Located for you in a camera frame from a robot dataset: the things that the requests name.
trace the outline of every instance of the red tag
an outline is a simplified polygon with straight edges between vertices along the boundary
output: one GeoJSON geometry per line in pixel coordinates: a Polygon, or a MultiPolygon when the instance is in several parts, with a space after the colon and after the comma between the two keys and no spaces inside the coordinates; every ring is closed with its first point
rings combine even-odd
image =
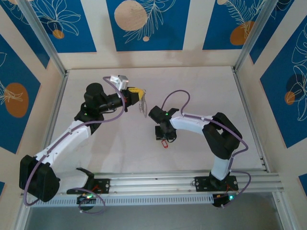
{"type": "Polygon", "coordinates": [[[162,145],[163,145],[163,147],[164,147],[165,149],[168,148],[168,144],[167,144],[167,142],[166,142],[165,140],[162,140],[161,143],[162,143],[162,145]]]}

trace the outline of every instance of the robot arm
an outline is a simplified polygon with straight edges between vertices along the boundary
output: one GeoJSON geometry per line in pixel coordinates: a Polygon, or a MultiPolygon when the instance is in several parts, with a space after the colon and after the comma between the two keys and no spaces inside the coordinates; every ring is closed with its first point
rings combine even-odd
{"type": "Polygon", "coordinates": [[[240,141],[210,120],[228,127],[239,137],[242,138],[240,132],[222,113],[215,116],[197,116],[189,114],[181,114],[178,109],[170,109],[168,112],[163,111],[155,106],[148,114],[159,126],[155,127],[156,139],[166,139],[173,142],[177,138],[176,130],[183,129],[204,135],[211,151],[215,155],[213,168],[211,170],[211,183],[215,187],[220,187],[220,181],[223,181],[229,175],[230,158],[235,149],[238,148],[240,141]]]}
{"type": "Polygon", "coordinates": [[[85,102],[68,129],[47,148],[34,157],[26,155],[20,163],[19,187],[25,189],[27,180],[35,165],[40,161],[28,187],[28,193],[47,202],[58,192],[67,192],[74,187],[92,189],[94,175],[89,171],[78,168],[72,172],[58,173],[56,168],[59,162],[67,157],[67,153],[76,149],[84,140],[89,138],[104,121],[103,114],[115,111],[125,106],[127,112],[130,105],[136,104],[140,95],[136,88],[128,88],[128,79],[125,76],[111,76],[110,81],[124,96],[114,93],[106,95],[99,83],[87,86],[84,94],[85,102]]]}

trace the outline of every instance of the gray floor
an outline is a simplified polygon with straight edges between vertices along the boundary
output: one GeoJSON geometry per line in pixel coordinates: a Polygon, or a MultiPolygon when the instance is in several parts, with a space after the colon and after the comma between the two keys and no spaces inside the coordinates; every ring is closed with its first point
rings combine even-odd
{"type": "Polygon", "coordinates": [[[108,207],[103,215],[77,208],[32,208],[26,230],[279,230],[270,195],[243,194],[232,205],[108,207]]]}

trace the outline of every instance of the white table surface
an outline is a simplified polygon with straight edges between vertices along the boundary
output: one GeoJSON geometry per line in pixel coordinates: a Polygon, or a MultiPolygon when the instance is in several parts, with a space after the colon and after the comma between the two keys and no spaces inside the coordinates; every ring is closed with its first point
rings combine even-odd
{"type": "MultiPolygon", "coordinates": [[[[181,67],[145,69],[71,70],[59,110],[53,140],[73,121],[84,102],[86,86],[92,82],[103,85],[106,94],[114,90],[102,80],[103,76],[126,75],[130,87],[145,89],[148,112],[161,107],[164,98],[174,90],[184,89],[191,94],[185,112],[215,115],[222,112],[241,132],[249,150],[235,158],[234,169],[261,169],[262,164],[246,118],[230,67],[181,67]]],[[[187,96],[172,95],[165,109],[181,108],[187,96]]],[[[117,112],[106,115],[114,117],[117,112]]],[[[156,123],[144,118],[138,104],[128,108],[116,121],[102,124],[74,152],[67,154],[59,167],[67,171],[83,167],[91,172],[138,173],[179,170],[210,170],[214,155],[204,136],[185,130],[177,131],[177,140],[167,149],[155,140],[156,123]]]]}

